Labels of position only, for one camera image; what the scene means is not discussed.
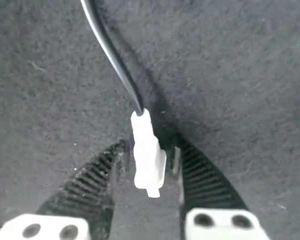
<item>white connector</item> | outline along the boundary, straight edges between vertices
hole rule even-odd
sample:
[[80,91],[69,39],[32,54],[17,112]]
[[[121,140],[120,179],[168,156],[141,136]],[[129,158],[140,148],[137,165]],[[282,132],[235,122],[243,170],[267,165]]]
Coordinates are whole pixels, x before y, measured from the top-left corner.
[[141,116],[132,113],[131,125],[134,137],[135,160],[134,185],[146,189],[149,198],[159,198],[159,189],[164,185],[167,155],[160,148],[154,134],[149,111],[145,108]]

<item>black cable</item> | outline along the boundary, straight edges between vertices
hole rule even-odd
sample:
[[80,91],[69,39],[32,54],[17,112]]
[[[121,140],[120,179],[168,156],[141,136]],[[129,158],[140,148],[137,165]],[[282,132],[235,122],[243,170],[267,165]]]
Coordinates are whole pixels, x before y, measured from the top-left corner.
[[134,83],[127,67],[119,56],[115,46],[111,42],[106,29],[98,15],[97,8],[95,6],[94,0],[81,0],[84,13],[89,21],[92,31],[101,45],[105,55],[109,59],[112,67],[116,71],[116,74],[120,78],[122,84],[127,90],[128,94],[135,102],[136,114],[138,116],[143,114],[144,107],[140,94],[137,91],[137,86]]

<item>gray carpet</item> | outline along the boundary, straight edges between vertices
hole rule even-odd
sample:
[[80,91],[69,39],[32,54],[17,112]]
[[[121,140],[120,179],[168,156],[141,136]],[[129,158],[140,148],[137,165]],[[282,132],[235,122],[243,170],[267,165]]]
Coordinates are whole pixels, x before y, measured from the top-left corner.
[[[99,3],[145,98],[231,180],[274,240],[300,240],[300,0]],[[131,134],[133,105],[79,0],[0,0],[0,225]],[[178,239],[177,185],[121,189],[113,239]]]

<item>mounting hole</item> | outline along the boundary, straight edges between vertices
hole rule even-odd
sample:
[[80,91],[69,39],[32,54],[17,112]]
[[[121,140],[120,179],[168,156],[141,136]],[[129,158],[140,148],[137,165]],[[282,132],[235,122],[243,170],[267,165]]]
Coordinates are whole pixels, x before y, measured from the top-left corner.
[[243,229],[250,229],[252,228],[252,223],[246,216],[243,215],[236,215],[232,217],[232,223],[236,227],[243,228]]
[[203,213],[195,216],[194,223],[203,227],[212,227],[215,224],[209,215]]
[[78,236],[78,228],[75,225],[68,225],[62,228],[59,237],[61,240],[74,240]]
[[23,230],[22,236],[26,239],[32,238],[39,233],[40,229],[41,229],[40,224],[38,223],[31,224]]

